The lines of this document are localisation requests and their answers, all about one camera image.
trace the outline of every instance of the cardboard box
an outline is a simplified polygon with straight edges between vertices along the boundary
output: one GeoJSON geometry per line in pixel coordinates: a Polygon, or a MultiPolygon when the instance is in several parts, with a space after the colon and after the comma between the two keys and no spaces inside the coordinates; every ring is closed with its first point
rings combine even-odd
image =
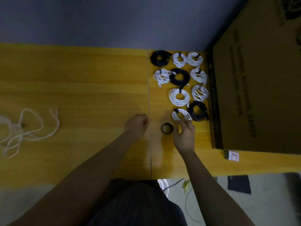
{"type": "Polygon", "coordinates": [[[207,59],[213,147],[301,154],[301,0],[249,0],[207,59]]]}

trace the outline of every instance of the wooden table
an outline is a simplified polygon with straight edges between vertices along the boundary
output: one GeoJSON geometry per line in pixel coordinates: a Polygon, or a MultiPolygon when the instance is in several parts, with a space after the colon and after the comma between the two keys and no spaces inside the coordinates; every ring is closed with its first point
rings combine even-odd
{"type": "MultiPolygon", "coordinates": [[[[124,122],[136,113],[149,114],[150,126],[126,154],[116,177],[187,176],[172,136],[160,131],[163,123],[171,122],[175,106],[168,90],[174,87],[171,83],[158,87],[153,79],[158,68],[149,62],[149,54],[138,49],[0,44],[0,114],[17,122],[22,109],[36,110],[45,121],[41,135],[55,128],[50,108],[58,107],[61,121],[54,136],[23,141],[17,156],[0,157],[0,186],[58,183],[121,134],[124,122]]],[[[170,62],[165,68],[174,67],[170,62]]],[[[191,80],[185,89],[190,91],[195,84],[191,80]]],[[[25,130],[38,127],[30,114],[24,124],[25,130]]],[[[301,169],[301,156],[240,152],[239,163],[225,160],[221,151],[211,147],[209,123],[194,125],[196,152],[212,175],[301,169]]],[[[0,136],[6,134],[1,125],[0,136]]]]}

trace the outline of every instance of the wall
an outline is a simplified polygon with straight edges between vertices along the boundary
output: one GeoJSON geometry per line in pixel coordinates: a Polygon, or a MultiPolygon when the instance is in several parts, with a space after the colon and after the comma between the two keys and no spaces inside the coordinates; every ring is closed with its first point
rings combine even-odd
{"type": "Polygon", "coordinates": [[[1,0],[0,41],[205,50],[245,0],[1,0]]]}

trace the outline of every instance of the forearm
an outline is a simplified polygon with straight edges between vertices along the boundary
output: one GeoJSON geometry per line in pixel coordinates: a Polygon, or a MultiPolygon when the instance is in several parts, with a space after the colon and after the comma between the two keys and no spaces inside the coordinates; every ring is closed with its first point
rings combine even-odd
{"type": "Polygon", "coordinates": [[[207,226],[254,226],[243,209],[211,176],[195,152],[182,157],[207,226]]]}
{"type": "Polygon", "coordinates": [[[80,225],[134,143],[122,134],[85,161],[12,225],[80,225]]]}

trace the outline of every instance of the person's left hand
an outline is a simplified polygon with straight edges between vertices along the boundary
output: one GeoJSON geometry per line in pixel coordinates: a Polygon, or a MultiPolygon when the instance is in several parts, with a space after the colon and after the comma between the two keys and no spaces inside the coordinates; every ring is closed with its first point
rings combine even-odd
{"type": "Polygon", "coordinates": [[[137,114],[124,124],[124,133],[128,133],[135,139],[139,139],[144,135],[148,127],[148,122],[146,114],[137,114]]]}

